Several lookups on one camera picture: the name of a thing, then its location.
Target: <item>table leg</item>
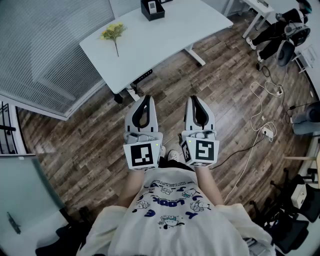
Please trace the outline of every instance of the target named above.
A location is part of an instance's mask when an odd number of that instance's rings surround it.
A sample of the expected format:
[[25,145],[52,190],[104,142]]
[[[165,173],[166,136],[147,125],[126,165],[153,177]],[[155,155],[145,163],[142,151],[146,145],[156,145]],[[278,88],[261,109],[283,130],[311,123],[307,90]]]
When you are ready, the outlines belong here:
[[118,104],[122,104],[122,101],[123,101],[123,98],[121,97],[121,95],[119,94],[119,93],[117,93],[117,94],[114,94],[113,93],[113,96],[114,96],[114,101],[116,102],[116,103],[118,103]]
[[226,6],[225,11],[223,13],[224,16],[228,17],[231,7],[234,4],[234,1],[235,0],[229,0],[228,5]]
[[242,14],[244,13],[246,7],[247,7],[247,4],[245,2],[243,2],[242,3],[242,9],[241,9],[241,11],[238,12],[239,16],[242,16]]
[[254,18],[254,20],[251,22],[251,24],[250,24],[250,26],[248,27],[248,29],[244,32],[244,34],[243,34],[243,38],[246,38],[247,36],[248,36],[248,34],[250,33],[250,31],[252,30],[252,28],[254,27],[254,25],[257,23],[257,21],[259,20],[259,18],[260,18],[260,16],[261,16],[261,13],[259,12],[256,16],[255,16],[255,18]]
[[194,44],[190,44],[189,46],[187,46],[186,48],[184,48],[192,57],[195,58],[195,60],[201,65],[204,66],[206,64],[206,62],[200,58],[200,56],[198,54],[196,54],[193,50],[192,47],[194,46]]
[[140,97],[138,94],[136,94],[135,90],[132,88],[131,84],[129,84],[126,89],[128,89],[128,93],[131,95],[131,97],[134,99],[135,102],[140,100]]
[[266,22],[267,18],[269,17],[269,14],[270,14],[270,12],[267,13],[267,14],[264,16],[263,20],[262,20],[262,21],[260,22],[260,24],[255,28],[256,30],[259,30],[259,29],[261,28],[261,26]]

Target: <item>white cable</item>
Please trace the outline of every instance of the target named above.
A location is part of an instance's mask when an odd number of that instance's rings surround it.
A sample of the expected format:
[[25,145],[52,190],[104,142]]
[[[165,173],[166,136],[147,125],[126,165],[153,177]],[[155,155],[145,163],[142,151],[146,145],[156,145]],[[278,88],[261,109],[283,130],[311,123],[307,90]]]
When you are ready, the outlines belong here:
[[[258,132],[258,133],[257,133],[257,135],[256,135],[256,138],[255,138],[255,140],[254,140],[253,145],[255,145],[255,144],[256,144],[256,141],[257,141],[257,139],[258,139],[259,132]],[[227,199],[228,199],[229,195],[234,191],[234,189],[236,188],[236,186],[237,186],[238,182],[241,180],[242,176],[244,175],[245,170],[246,170],[246,168],[247,168],[247,166],[248,166],[249,159],[250,159],[250,157],[251,157],[251,153],[252,153],[253,149],[254,149],[254,147],[252,146],[251,151],[250,151],[250,154],[249,154],[249,157],[248,157],[248,160],[246,161],[245,167],[244,167],[244,169],[243,169],[243,171],[242,171],[242,173],[241,173],[240,177],[239,177],[239,178],[238,178],[238,180],[236,181],[236,183],[235,183],[235,185],[234,185],[233,189],[232,189],[232,190],[229,192],[229,194],[226,196],[226,198],[225,198],[224,202],[226,202],[226,201],[227,201]]]
[[[266,86],[266,83],[270,83],[270,84],[275,85],[274,83],[267,81],[267,82],[264,83],[264,86]],[[268,126],[268,127],[270,128],[270,130],[272,131],[272,128],[271,128],[271,126],[269,125],[269,124],[272,124],[273,127],[274,127],[274,129],[275,129],[275,133],[274,133],[273,137],[272,137],[271,139],[269,138],[269,141],[272,142],[273,139],[274,139],[274,137],[277,135],[277,128],[276,128],[276,126],[275,126],[275,124],[274,124],[273,122],[266,122],[263,126],[261,126],[261,127],[258,128],[258,129],[255,129],[255,128],[252,126],[252,118],[260,115],[260,114],[262,113],[262,110],[263,110],[263,108],[262,108],[262,101],[261,101],[260,97],[259,97],[258,95],[256,95],[256,93],[252,90],[252,85],[253,85],[253,84],[257,84],[258,86],[262,87],[263,89],[265,89],[265,90],[267,91],[268,94],[271,94],[272,96],[275,96],[275,97],[277,97],[277,98],[280,98],[280,97],[277,96],[277,95],[274,95],[274,93],[269,92],[269,91],[267,90],[267,88],[261,86],[261,85],[258,84],[257,82],[253,82],[253,83],[250,85],[250,91],[259,99],[259,101],[260,101],[260,106],[261,106],[260,112],[259,112],[258,114],[253,115],[253,116],[250,118],[251,128],[252,128],[252,130],[254,130],[255,132],[258,132],[258,131],[260,131],[263,127]]]
[[[278,89],[281,88],[281,89],[282,89],[282,92],[283,92],[283,91],[284,91],[284,89],[283,89],[283,84],[285,83],[285,79],[286,79],[286,76],[287,76],[287,67],[285,68],[285,76],[284,76],[282,85],[276,85],[276,84],[274,84],[273,82],[270,82],[270,81],[266,81],[266,82],[264,83],[264,86],[261,86],[261,85],[260,85],[258,82],[256,82],[256,81],[253,82],[253,83],[250,85],[250,91],[259,99],[259,101],[260,101],[260,106],[261,106],[260,112],[259,112],[258,114],[253,115],[253,116],[250,118],[251,128],[252,128],[253,131],[257,132],[256,138],[255,138],[254,143],[253,143],[253,146],[256,144],[256,141],[257,141],[257,139],[258,139],[258,136],[259,136],[260,131],[261,131],[265,126],[268,126],[268,127],[270,128],[270,130],[272,131],[270,125],[273,125],[273,127],[274,127],[274,129],[275,129],[275,133],[274,133],[273,137],[272,137],[272,138],[269,138],[269,141],[270,141],[270,142],[272,142],[273,139],[274,139],[274,137],[277,135],[277,128],[276,128],[276,126],[275,126],[275,124],[274,124],[273,122],[266,122],[264,125],[262,125],[262,126],[261,126],[260,128],[258,128],[258,129],[254,129],[254,127],[252,126],[252,118],[260,115],[260,114],[262,113],[262,110],[263,110],[262,101],[261,101],[260,97],[252,90],[252,85],[253,85],[253,84],[257,84],[258,86],[262,87],[268,94],[270,94],[270,95],[272,95],[272,96],[274,96],[274,97],[277,97],[277,98],[281,98],[282,94],[277,95],[276,93],[272,93],[272,92],[268,91],[268,89],[267,89],[267,84],[272,84],[273,86],[276,86]],[[244,169],[243,169],[240,177],[239,177],[238,180],[236,181],[233,189],[232,189],[232,190],[229,192],[229,194],[226,196],[224,202],[227,201],[229,195],[234,191],[234,189],[235,189],[236,186],[238,185],[239,181],[241,180],[242,176],[244,175],[244,173],[245,173],[245,171],[246,171],[246,169],[247,169],[247,166],[248,166],[248,163],[249,163],[251,154],[252,154],[252,152],[253,152],[253,150],[254,150],[254,147],[253,147],[253,146],[252,146],[252,148],[251,148],[249,157],[248,157],[248,159],[247,159],[247,161],[246,161],[245,167],[244,167]]]

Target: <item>laminate flooring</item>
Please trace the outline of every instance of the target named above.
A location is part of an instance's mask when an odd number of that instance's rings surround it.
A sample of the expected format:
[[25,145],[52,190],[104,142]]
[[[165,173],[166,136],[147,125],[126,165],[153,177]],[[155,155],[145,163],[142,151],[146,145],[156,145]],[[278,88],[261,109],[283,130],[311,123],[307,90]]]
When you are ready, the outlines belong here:
[[[215,114],[220,141],[216,165],[254,143],[257,133],[251,129],[250,118],[261,107],[250,85],[255,81],[260,85],[270,81],[256,70],[257,54],[242,38],[254,16],[251,11],[243,16],[231,16],[234,23],[231,28],[194,44],[194,51],[205,60],[205,66],[198,67],[188,53],[181,51],[156,66],[139,83],[139,90],[154,98],[167,152],[175,149],[182,155],[177,134],[184,130],[185,104],[191,95],[203,99]],[[253,29],[250,35],[257,36],[267,26],[263,25],[260,31]],[[242,203],[251,216],[254,211],[249,201],[255,200],[262,208],[267,197],[274,197],[277,191],[270,181],[281,184],[284,167],[290,170],[291,178],[297,174],[301,162],[283,160],[283,156],[304,156],[310,143],[308,136],[293,134],[292,126],[285,120],[286,109],[314,101],[306,75],[298,74],[294,62],[288,66],[286,77],[286,69],[276,65],[274,56],[264,64],[274,82],[283,84],[285,108],[283,98],[271,96],[257,84],[253,85],[263,105],[262,115],[252,120],[253,127],[273,122],[276,136],[272,142],[265,138],[254,147],[245,173],[226,202]],[[270,84],[267,88],[275,89]],[[24,109],[18,112],[28,150],[38,156],[45,175],[72,216],[76,217],[77,211],[87,206],[94,219],[103,207],[116,203],[124,184],[128,171],[123,150],[124,120],[134,102],[127,92],[121,94],[123,104],[117,104],[110,89],[104,86],[68,121]],[[212,171],[224,198],[235,186],[249,154],[250,151],[237,153]]]

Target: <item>white sneaker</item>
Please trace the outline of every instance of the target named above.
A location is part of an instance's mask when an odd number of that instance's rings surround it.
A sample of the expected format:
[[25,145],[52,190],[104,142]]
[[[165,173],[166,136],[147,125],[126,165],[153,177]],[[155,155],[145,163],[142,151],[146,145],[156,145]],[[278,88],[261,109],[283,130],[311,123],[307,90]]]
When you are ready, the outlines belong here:
[[166,148],[164,146],[161,147],[161,153],[160,153],[160,157],[165,157],[166,155]]
[[176,160],[177,162],[179,162],[180,160],[180,155],[178,153],[178,151],[175,150],[171,150],[168,154],[168,161],[170,160]]
[[248,45],[250,45],[252,50],[255,51],[257,49],[257,47],[252,43],[252,39],[250,37],[247,37],[245,41],[247,42]]
[[262,62],[264,62],[264,59],[260,57],[260,52],[261,52],[261,50],[257,50],[256,54],[258,55],[258,62],[262,63]]

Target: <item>black box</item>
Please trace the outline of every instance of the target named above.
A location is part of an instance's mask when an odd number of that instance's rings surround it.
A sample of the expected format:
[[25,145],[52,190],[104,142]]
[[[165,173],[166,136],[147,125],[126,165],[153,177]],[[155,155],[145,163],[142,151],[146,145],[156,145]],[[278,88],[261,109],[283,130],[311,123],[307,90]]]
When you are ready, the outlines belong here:
[[[148,2],[155,1],[156,13],[150,14]],[[141,12],[149,20],[154,21],[165,17],[165,9],[158,0],[141,0]]]

